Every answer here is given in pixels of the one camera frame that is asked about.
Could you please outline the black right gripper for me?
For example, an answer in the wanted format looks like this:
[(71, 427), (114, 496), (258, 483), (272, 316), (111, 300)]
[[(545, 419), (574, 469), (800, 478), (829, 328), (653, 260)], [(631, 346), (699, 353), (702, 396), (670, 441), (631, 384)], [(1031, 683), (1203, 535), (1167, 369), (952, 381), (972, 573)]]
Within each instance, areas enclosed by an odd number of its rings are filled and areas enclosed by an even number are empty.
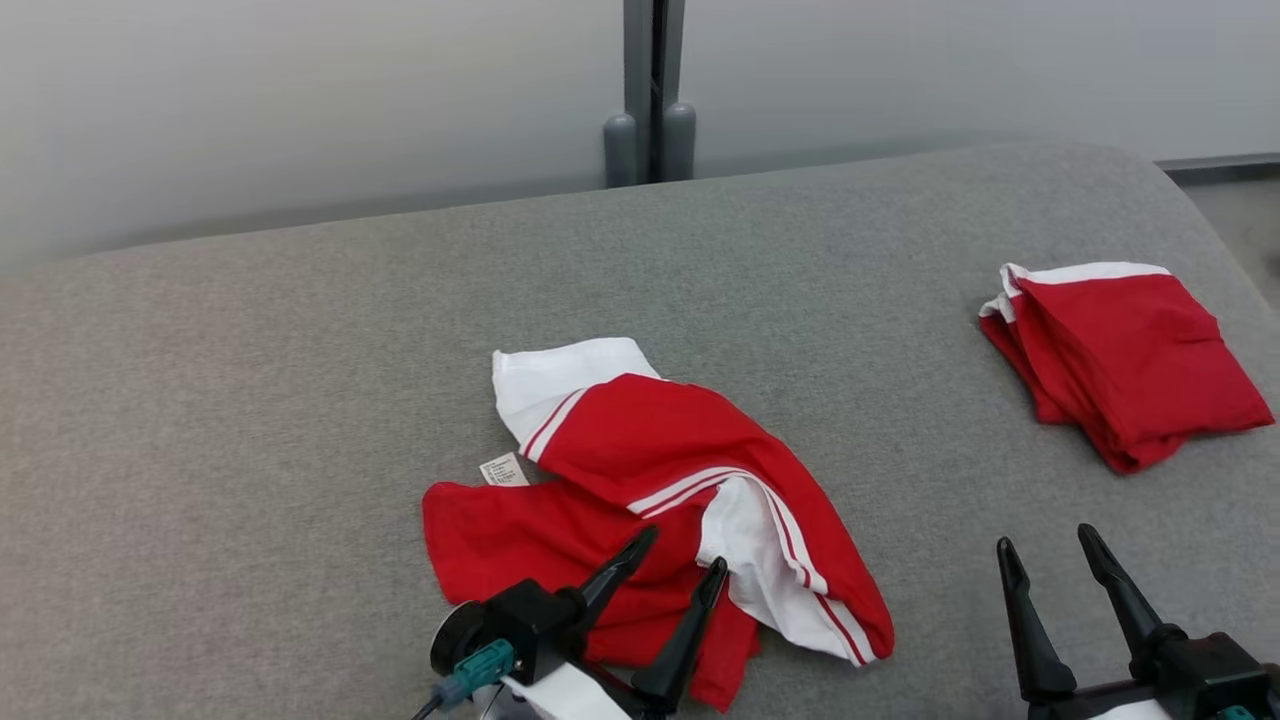
[(1082, 523), (1076, 537), (1135, 657), (1137, 676), (1076, 685), (1036, 611), (1025, 566), (1002, 537), (996, 559), (1027, 720), (1280, 720), (1280, 666), (1261, 662), (1221, 632), (1187, 637), (1155, 611), (1093, 525)]

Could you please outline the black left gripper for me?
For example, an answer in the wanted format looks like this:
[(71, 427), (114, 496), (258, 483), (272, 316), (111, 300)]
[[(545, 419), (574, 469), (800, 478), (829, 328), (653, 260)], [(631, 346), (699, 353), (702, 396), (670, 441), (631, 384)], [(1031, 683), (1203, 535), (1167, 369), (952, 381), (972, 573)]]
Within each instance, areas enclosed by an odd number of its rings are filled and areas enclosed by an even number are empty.
[(668, 717), (677, 711), (730, 575), (724, 559), (705, 570), (675, 633), (649, 666), (631, 675), (631, 687), (585, 659), (589, 632), (658, 536), (658, 527), (644, 527), (580, 587), (548, 591), (529, 579), (485, 602), (488, 630), (516, 652), (515, 670), (502, 683), (538, 716)]

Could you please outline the red shorts with striped trim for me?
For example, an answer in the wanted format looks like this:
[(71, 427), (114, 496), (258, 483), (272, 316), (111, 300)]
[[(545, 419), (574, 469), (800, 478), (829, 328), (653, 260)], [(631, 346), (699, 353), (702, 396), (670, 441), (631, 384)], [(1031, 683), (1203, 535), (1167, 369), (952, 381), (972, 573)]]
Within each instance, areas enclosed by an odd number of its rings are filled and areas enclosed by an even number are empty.
[(588, 633), (590, 660), (654, 661), (717, 559), (728, 577), (695, 700), (730, 708), (764, 626), (855, 667), (893, 652), (888, 607), (828, 495), (726, 397), (660, 378), (630, 338), (495, 352), (492, 380), (518, 454), (549, 480), (426, 491), (428, 556), (449, 603), (525, 579), (576, 585), (654, 527), (646, 557)]

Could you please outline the red shorts with white waistband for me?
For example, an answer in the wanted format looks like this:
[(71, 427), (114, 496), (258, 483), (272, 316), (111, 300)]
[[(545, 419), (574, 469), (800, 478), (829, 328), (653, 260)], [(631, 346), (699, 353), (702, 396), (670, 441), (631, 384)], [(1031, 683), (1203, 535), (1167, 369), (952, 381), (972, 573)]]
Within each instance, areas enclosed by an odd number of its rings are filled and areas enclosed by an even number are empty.
[(1132, 475), (1197, 436), (1274, 424), (1217, 319), (1167, 269), (1087, 263), (1000, 270), (978, 322), (1030, 393), (1036, 419), (1075, 425)]

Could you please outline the grey partition post with feet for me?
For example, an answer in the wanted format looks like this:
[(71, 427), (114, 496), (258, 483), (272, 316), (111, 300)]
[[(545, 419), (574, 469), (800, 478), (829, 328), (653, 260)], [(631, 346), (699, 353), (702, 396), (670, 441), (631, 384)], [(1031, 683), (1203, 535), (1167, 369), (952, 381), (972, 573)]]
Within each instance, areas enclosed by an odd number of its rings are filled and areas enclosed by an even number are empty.
[(605, 187), (690, 181), (698, 115), (680, 99), (686, 0), (622, 0), (623, 111), (605, 120)]

